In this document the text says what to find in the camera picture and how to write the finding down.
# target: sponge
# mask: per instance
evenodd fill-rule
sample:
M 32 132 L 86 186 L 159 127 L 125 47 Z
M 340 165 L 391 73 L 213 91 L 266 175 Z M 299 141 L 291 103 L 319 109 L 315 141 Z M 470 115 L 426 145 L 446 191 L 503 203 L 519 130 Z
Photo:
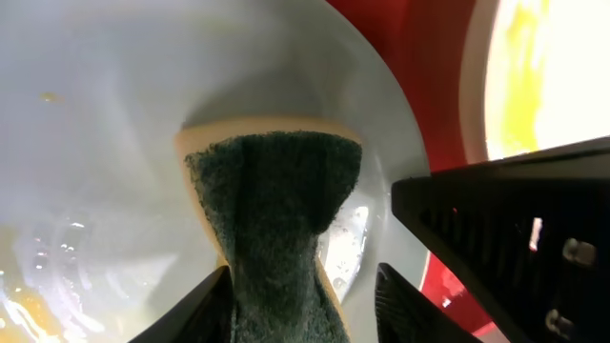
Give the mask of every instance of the sponge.
M 349 342 L 315 250 L 356 185 L 356 136 L 312 119 L 249 118 L 183 131 L 176 147 L 232 271 L 233 342 Z

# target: black plastic part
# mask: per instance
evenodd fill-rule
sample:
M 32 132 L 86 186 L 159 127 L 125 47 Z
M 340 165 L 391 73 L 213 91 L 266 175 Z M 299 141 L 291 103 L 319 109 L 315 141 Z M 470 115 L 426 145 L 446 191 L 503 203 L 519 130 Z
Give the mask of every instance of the black plastic part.
M 375 312 L 379 343 L 478 343 L 390 265 L 377 267 Z
M 610 340 L 608 138 L 402 180 L 392 209 L 511 342 Z M 563 257 L 570 238 L 596 248 L 593 265 Z M 571 323 L 563 334 L 549 330 L 552 310 Z
M 233 313 L 233 282 L 220 267 L 132 343 L 229 343 Z

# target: scrub sponge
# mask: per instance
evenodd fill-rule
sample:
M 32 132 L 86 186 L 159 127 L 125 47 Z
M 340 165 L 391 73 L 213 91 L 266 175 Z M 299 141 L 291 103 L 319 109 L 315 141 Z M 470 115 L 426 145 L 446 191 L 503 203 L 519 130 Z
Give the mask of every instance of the scrub sponge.
M 233 342 L 349 342 L 315 250 L 359 174 L 360 145 L 271 131 L 184 156 L 216 247 L 231 267 Z

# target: red tablecloth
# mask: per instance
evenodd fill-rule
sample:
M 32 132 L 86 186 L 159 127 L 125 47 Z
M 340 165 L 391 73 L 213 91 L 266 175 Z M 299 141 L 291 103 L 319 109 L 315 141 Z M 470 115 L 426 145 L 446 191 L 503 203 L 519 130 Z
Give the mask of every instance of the red tablecloth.
M 362 32 L 392 70 L 415 113 L 430 169 L 435 172 L 465 165 L 458 84 L 476 0 L 329 2 Z M 491 321 L 433 256 L 422 292 L 471 333 Z

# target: white plate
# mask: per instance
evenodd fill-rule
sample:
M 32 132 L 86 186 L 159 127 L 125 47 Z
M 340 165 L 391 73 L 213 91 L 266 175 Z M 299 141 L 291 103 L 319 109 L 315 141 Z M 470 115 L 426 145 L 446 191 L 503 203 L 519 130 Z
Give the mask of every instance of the white plate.
M 321 115 L 363 138 L 321 250 L 356 342 L 376 341 L 379 261 L 418 284 L 426 251 L 389 207 L 393 181 L 428 171 L 417 124 L 326 3 L 6 0 L 0 51 L 0 338 L 126 341 L 211 272 L 172 138 L 231 115 Z

